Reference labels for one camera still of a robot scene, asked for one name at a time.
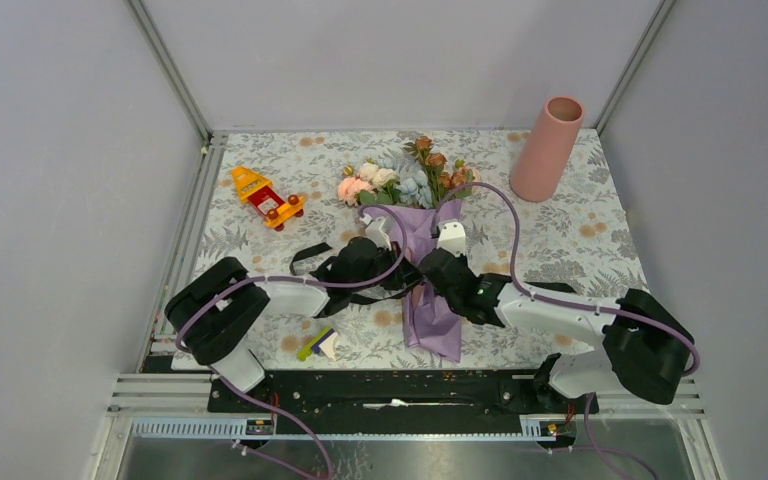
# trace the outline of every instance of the flower bouquet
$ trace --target flower bouquet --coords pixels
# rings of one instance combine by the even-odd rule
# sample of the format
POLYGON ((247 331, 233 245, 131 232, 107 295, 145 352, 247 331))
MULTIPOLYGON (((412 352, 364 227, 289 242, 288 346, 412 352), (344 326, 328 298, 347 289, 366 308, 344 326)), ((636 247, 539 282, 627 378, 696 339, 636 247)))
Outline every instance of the flower bouquet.
MULTIPOLYGON (((455 193, 453 201, 440 205, 446 194, 466 182, 479 180, 479 173, 466 166, 463 160, 454 162, 447 170, 448 161, 439 152, 432 152, 434 144, 422 136, 404 145, 408 157, 402 161, 395 155, 380 159, 368 158, 357 169, 343 168, 346 178, 337 187, 337 196, 348 205, 392 205, 391 209, 405 225, 407 244, 402 245, 406 259, 414 265, 435 248, 431 238, 434 209, 439 208, 439 221, 454 220, 460 216, 461 200, 471 189, 455 193)), ((390 238, 402 238, 397 225, 390 238)), ((449 310, 443 298, 434 295, 427 282, 417 286, 402 300, 405 344, 422 347, 440 356, 460 361, 460 316, 449 310)))
MULTIPOLYGON (((343 167, 345 179, 337 187, 337 197, 348 205, 396 205, 411 208, 437 208, 452 188, 479 180, 478 171, 463 160, 447 171, 448 160, 432 152, 434 143, 426 136, 408 142, 404 150, 414 162, 398 164, 394 157, 367 158, 358 168, 343 167)), ((467 188, 454 198, 471 194, 467 188)))

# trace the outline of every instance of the gray wall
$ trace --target gray wall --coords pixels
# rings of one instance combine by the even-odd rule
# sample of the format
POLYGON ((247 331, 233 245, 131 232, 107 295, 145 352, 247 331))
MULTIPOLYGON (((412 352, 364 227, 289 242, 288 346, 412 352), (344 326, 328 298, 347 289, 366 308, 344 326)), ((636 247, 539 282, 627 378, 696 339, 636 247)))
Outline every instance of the gray wall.
POLYGON ((217 129, 531 125, 599 115, 658 0, 146 0, 217 129))
POLYGON ((603 141, 729 478, 768 478, 768 0, 679 2, 603 141))
POLYGON ((0 2, 0 480, 82 473, 198 148, 122 1, 0 2))

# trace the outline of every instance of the floral tablecloth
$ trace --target floral tablecloth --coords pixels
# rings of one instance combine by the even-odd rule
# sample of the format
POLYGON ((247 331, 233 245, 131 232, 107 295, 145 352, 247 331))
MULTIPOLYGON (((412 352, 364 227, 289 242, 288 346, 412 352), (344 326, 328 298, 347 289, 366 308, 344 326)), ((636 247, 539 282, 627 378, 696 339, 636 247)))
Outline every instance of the floral tablecloth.
MULTIPOLYGON (((367 157, 403 155, 401 145, 427 135, 435 151, 477 168, 482 181, 504 189, 515 200, 522 221, 516 275, 527 281, 561 281, 593 296, 621 296, 628 287, 645 287, 625 212, 594 130, 582 130, 557 193, 540 204, 518 199, 508 172, 528 132, 369 131, 323 133, 239 133, 229 136, 196 262, 194 277, 224 256, 235 256, 249 270, 288 274, 292 256, 326 241, 339 249, 362 234, 357 210, 337 200, 344 165, 367 157), (269 177, 280 195, 304 195, 305 215, 282 232, 237 198, 230 170, 245 166, 269 177)), ((461 221, 467 230, 469 261, 475 271, 509 273, 513 222, 507 207, 491 192, 476 190, 465 200, 461 221)), ((460 363, 420 348, 405 348, 401 303, 352 306, 329 318, 262 317, 244 338, 267 369, 299 368, 535 368, 552 352, 577 353, 587 346, 533 329, 476 326, 462 320, 460 363), (326 326, 339 332, 337 361, 296 352, 326 326)), ((198 368, 189 355, 176 353, 174 369, 198 368)))

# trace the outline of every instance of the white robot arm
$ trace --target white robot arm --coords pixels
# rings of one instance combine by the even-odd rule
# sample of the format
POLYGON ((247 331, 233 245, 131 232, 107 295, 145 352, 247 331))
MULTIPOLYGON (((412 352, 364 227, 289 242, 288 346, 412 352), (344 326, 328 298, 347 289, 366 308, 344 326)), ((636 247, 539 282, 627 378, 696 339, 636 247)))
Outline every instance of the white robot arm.
MULTIPOLYGON (((210 365, 240 390, 250 390, 264 377, 261 365, 240 342, 254 321, 270 314, 323 317, 348 306, 353 290, 325 288, 317 280, 333 282, 335 278, 328 275, 337 271, 342 275, 336 278, 338 283, 364 280, 381 271, 381 262, 392 265, 395 256, 387 235, 389 225, 384 218, 370 220, 367 238, 349 242, 328 268, 318 269, 316 279, 272 277, 236 289, 225 299, 226 304, 217 303, 208 309, 189 329, 184 338, 188 349, 200 364, 210 365), (356 276, 346 279, 346 275, 356 276)), ((624 390, 654 403, 672 402, 690 355, 681 342, 658 329, 599 311, 598 307, 596 311, 585 311, 571 306, 628 309, 692 339, 648 293, 630 290, 623 298, 582 298, 568 287, 565 292, 558 291, 558 284, 528 285, 528 293, 524 293, 509 276, 476 276, 470 271, 460 223, 443 223, 439 232, 438 247, 422 260, 418 270, 402 262, 404 268, 400 268, 396 284, 404 285, 405 279, 415 274, 429 281, 454 313, 473 323, 536 328, 593 346, 592 351, 583 354, 550 355, 541 365, 534 382, 545 389, 547 402, 558 404, 590 392, 624 390)), ((180 330, 199 309, 215 301, 216 295, 246 278, 247 272, 237 259, 224 258, 176 295, 167 305, 166 315, 180 330)))

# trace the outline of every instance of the pink vase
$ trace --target pink vase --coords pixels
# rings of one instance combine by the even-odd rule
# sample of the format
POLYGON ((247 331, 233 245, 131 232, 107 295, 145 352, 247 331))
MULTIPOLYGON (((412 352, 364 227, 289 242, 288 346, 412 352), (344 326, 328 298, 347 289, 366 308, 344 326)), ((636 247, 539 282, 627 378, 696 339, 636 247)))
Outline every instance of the pink vase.
POLYGON ((511 171, 514 193, 529 202, 555 194, 583 120, 584 107, 572 97, 546 102, 511 171))

